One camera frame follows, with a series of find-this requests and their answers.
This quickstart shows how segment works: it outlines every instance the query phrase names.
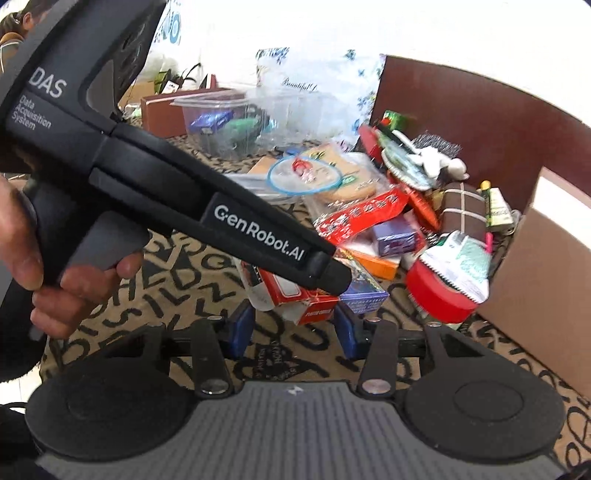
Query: round black pad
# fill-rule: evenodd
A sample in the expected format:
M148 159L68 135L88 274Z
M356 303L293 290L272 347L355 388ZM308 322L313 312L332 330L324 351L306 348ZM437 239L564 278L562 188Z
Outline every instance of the round black pad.
M128 458L168 440L184 424L190 394L134 358L83 361L40 386L26 420L35 441L60 456Z
M494 356L446 359L408 389L404 409L428 445L479 463L546 453L565 415L551 386Z

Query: floral paper bag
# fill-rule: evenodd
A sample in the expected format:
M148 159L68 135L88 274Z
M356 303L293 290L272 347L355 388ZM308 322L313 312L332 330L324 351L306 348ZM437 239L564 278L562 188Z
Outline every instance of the floral paper bag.
M349 149L359 139L359 126L369 121L385 61L385 55L356 50L319 54L266 48L256 54L256 75L258 86L334 96L339 107L324 108L320 130Z

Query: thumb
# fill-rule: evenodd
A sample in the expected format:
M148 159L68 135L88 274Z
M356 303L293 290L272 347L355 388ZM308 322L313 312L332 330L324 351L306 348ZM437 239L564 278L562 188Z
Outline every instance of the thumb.
M0 176L0 262L27 290L43 284L43 261L18 190Z

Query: cardboard box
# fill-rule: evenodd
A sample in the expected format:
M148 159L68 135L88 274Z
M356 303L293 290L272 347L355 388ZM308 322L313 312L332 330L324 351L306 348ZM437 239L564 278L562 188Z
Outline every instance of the cardboard box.
M591 198L542 169L479 313L591 398Z
M119 108L123 110L131 103L141 103L142 98L153 96L154 93L154 82L135 82L121 97Z

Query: small purple package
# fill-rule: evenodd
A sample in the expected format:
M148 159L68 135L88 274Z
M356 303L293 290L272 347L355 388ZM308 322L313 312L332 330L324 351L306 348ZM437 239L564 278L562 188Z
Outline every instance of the small purple package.
M380 257L392 257L414 252L417 232L403 215L372 227L374 246Z
M230 120L234 118L232 110L226 110L216 113L204 113L191 123L189 130L192 133L202 133L211 135L221 129Z

